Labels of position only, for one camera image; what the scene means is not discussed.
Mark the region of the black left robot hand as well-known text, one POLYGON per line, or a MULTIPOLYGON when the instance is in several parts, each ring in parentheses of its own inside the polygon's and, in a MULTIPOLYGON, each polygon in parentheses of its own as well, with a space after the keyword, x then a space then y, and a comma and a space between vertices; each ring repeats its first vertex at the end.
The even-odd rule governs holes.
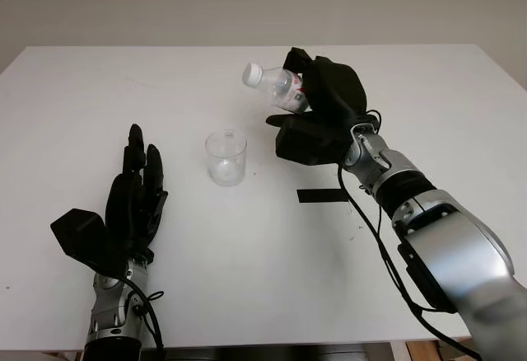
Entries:
POLYGON ((145 145, 142 129, 132 124, 124 148, 123 169, 112 183, 105 209, 111 242, 127 258, 149 265, 168 192, 164 190, 161 154, 145 145))

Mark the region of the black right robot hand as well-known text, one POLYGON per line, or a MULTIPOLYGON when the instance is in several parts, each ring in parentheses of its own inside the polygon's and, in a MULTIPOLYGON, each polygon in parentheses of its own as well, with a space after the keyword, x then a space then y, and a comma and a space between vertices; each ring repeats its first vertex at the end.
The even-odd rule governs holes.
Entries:
POLYGON ((273 127, 291 127, 316 136, 347 138, 356 124, 379 128, 379 120, 367 112, 367 99, 361 81, 346 64, 293 47, 283 64, 286 70, 302 76, 304 95, 310 106, 302 114, 271 115, 266 123, 273 127))

